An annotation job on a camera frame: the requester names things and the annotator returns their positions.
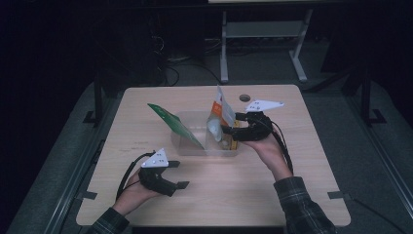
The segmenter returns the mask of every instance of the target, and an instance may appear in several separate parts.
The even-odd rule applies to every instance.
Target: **white triangle mount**
[[[158,150],[154,155],[142,163],[142,168],[167,168],[169,161],[165,149]]]
[[[273,109],[277,107],[284,106],[283,102],[280,101],[271,101],[271,100],[262,100],[262,99],[257,99],[250,103],[246,108],[246,112],[259,112],[259,111],[264,111],[268,109]]]

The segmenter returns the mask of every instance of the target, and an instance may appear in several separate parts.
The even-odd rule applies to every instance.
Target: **snack bag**
[[[213,135],[215,141],[218,142],[222,149],[235,150],[237,149],[237,142],[233,141],[230,135],[222,133],[221,125],[238,127],[235,126],[238,125],[238,121],[235,120],[235,113],[231,106],[226,102],[219,86],[217,86],[217,91],[206,125],[209,132]]]
[[[188,130],[180,121],[179,117],[169,113],[169,111],[163,109],[161,106],[148,103],[148,105],[168,124],[168,126],[178,135],[186,137],[194,142],[196,145],[200,146],[202,149],[204,147],[197,140],[197,138]]]

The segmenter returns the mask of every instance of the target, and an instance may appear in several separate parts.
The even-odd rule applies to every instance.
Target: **wooden table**
[[[319,137],[300,94],[293,85],[223,86],[234,111],[243,112],[242,94],[283,101],[281,108],[265,111],[283,131],[296,176],[302,176],[313,200],[338,226],[351,221],[338,191]],[[210,110],[216,87],[131,88],[126,90],[101,152],[88,191],[77,215],[80,225],[91,225],[115,201],[119,183],[139,155],[164,148],[169,160],[181,162],[163,177],[172,182],[189,180],[188,187],[172,197],[154,198],[128,216],[134,226],[284,226],[285,219],[274,179],[256,153],[241,144],[234,157],[179,156],[170,140],[170,128],[147,105],[155,103],[171,113]]]

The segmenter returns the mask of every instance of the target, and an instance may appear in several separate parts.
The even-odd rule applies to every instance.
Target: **white stand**
[[[296,21],[255,21],[255,22],[228,22],[227,13],[222,15],[222,49],[221,49],[221,82],[227,83],[228,65],[226,56],[227,38],[243,37],[297,37],[297,45],[293,51],[290,51],[290,57],[294,64],[295,71],[301,82],[306,82],[307,77],[298,58],[301,47],[306,37],[307,29],[310,24],[310,18],[313,10],[308,10],[304,20]]]

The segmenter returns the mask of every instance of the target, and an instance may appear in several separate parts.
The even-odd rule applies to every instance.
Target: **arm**
[[[125,216],[136,210],[150,198],[160,194],[146,189],[139,183],[139,170],[128,180],[126,189],[115,202],[88,230],[88,234],[118,234],[129,225]]]
[[[274,187],[285,213],[288,233],[336,233],[334,224],[313,202],[301,177],[293,176],[274,136],[258,141],[244,141],[252,147],[276,180]]]

